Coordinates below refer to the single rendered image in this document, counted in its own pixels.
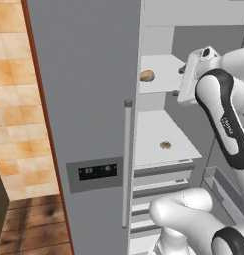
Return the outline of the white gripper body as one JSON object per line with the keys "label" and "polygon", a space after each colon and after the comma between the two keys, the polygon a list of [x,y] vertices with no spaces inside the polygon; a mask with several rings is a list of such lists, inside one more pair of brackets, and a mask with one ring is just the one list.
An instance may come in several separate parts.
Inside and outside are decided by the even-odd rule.
{"label": "white gripper body", "polygon": [[188,56],[177,98],[182,105],[195,104],[196,69],[200,62],[201,53],[201,50],[196,50]]}

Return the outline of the short white fridge shelf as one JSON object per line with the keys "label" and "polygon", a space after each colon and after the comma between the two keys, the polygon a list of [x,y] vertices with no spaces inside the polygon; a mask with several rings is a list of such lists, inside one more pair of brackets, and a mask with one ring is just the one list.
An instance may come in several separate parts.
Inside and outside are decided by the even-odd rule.
{"label": "short white fridge shelf", "polygon": [[180,89],[182,74],[179,69],[185,63],[174,55],[149,55],[141,57],[141,69],[152,70],[155,78],[151,82],[140,82],[141,93],[170,92]]}

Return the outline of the long white fridge shelf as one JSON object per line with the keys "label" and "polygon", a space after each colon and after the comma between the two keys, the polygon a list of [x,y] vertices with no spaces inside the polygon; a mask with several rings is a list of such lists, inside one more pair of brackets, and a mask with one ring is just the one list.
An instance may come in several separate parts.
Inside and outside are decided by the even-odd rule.
{"label": "long white fridge shelf", "polygon": [[[171,143],[171,149],[160,147],[164,141]],[[195,158],[201,154],[166,110],[138,113],[135,169]]]}

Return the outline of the white fridge body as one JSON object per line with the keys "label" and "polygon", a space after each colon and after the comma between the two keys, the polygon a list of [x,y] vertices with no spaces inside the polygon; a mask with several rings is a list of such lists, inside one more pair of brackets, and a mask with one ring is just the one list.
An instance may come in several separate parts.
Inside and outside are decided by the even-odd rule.
{"label": "white fridge body", "polygon": [[[208,46],[219,55],[244,48],[244,0],[144,0],[141,38],[142,56],[174,55],[185,64],[190,53]],[[201,181],[211,147],[205,120],[207,114],[198,103],[182,105],[172,92],[139,92],[136,119],[139,112],[168,112],[201,158],[166,165],[193,161],[195,169],[186,179],[189,183],[186,189],[203,188]],[[244,114],[239,119],[244,128]],[[237,225],[217,219],[228,227]],[[158,226],[156,230],[133,234],[130,255],[148,255],[161,231]]]}

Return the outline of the grey open fridge door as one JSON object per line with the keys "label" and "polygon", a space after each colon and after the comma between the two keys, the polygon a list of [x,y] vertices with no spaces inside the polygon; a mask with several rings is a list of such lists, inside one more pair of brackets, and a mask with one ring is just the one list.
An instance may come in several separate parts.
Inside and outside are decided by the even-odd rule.
{"label": "grey open fridge door", "polygon": [[[236,181],[235,173],[231,169],[231,167],[228,165],[228,163],[226,162],[226,160],[221,152],[221,149],[219,148],[218,142],[214,136],[212,126],[210,124],[210,121],[208,120],[208,117],[205,117],[205,120],[207,121],[206,126],[207,126],[207,130],[210,134],[209,138],[211,141],[211,147],[207,152],[207,161],[206,161],[205,169],[207,167],[214,167],[214,166],[218,167],[241,195],[241,188],[239,187],[239,185]],[[213,212],[213,214],[226,224],[234,223],[233,220],[230,218],[230,216],[226,213],[226,211],[220,205],[218,200],[213,196],[213,194],[212,194],[211,190],[208,188],[208,186],[203,182],[203,177],[202,177],[202,181],[201,181],[201,186],[203,188],[205,188],[212,196],[212,199],[213,199],[212,212]]]}

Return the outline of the white fridge drawer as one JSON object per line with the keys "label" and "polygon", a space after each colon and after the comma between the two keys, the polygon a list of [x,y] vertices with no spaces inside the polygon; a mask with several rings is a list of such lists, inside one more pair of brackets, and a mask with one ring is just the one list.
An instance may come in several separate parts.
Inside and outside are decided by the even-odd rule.
{"label": "white fridge drawer", "polygon": [[133,193],[132,204],[139,205],[147,203],[156,196],[184,190],[188,187],[189,183],[186,179],[148,185],[145,189],[137,190]]}
{"label": "white fridge drawer", "polygon": [[149,215],[149,204],[139,204],[132,207],[131,233],[151,231],[158,229],[158,226],[151,220]]}
{"label": "white fridge drawer", "polygon": [[191,172],[195,169],[194,162],[184,162],[162,167],[147,168],[134,172],[133,185],[140,187],[149,184],[157,184],[168,181],[189,179]]}

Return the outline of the grey closed fridge door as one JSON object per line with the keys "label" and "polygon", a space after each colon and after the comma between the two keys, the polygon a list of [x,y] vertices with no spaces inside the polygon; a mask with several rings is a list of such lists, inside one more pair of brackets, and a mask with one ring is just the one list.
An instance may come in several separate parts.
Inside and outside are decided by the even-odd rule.
{"label": "grey closed fridge door", "polygon": [[[129,255],[141,0],[28,0],[75,255]],[[132,100],[127,228],[124,101]]]}

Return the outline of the clear fridge door bin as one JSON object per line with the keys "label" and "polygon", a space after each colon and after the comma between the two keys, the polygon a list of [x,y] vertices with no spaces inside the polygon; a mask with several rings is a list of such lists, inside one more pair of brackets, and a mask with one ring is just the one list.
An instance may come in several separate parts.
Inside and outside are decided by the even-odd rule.
{"label": "clear fridge door bin", "polygon": [[244,224],[244,204],[240,193],[221,172],[214,167],[204,170],[203,182],[235,224]]}

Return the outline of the brown wooden side panel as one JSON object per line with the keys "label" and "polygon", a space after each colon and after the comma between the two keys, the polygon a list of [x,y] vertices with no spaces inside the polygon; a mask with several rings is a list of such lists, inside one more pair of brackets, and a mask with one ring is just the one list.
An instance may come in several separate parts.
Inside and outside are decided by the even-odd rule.
{"label": "brown wooden side panel", "polygon": [[72,235],[71,235],[71,230],[70,230],[70,225],[69,225],[69,220],[68,220],[68,214],[67,214],[67,209],[66,209],[65,197],[64,197],[63,187],[62,187],[62,181],[61,181],[61,177],[60,177],[57,156],[56,156],[56,151],[55,151],[55,146],[54,146],[54,141],[53,141],[53,136],[52,136],[52,130],[51,130],[51,126],[50,126],[48,108],[47,108],[47,104],[46,104],[46,98],[45,98],[45,93],[44,93],[44,88],[43,88],[43,83],[42,83],[41,71],[40,71],[40,66],[39,66],[39,62],[38,62],[37,50],[36,50],[36,46],[35,46],[34,33],[33,33],[33,29],[32,29],[30,12],[29,12],[29,7],[28,7],[28,0],[20,0],[20,2],[22,5],[22,11],[23,11],[23,15],[24,15],[25,26],[26,26],[30,50],[31,50],[32,62],[33,62],[37,86],[38,86],[38,90],[39,90],[39,94],[40,94],[41,106],[43,109],[43,115],[44,115],[46,130],[47,130],[48,141],[50,144],[52,161],[54,164],[55,174],[56,174],[57,183],[58,183],[58,189],[59,189],[59,193],[60,193],[60,197],[61,197],[61,203],[62,203],[62,208],[63,208],[63,212],[64,212],[64,217],[65,217],[66,229],[68,232],[70,249],[71,249],[72,255],[75,255],[73,240],[72,240]]}

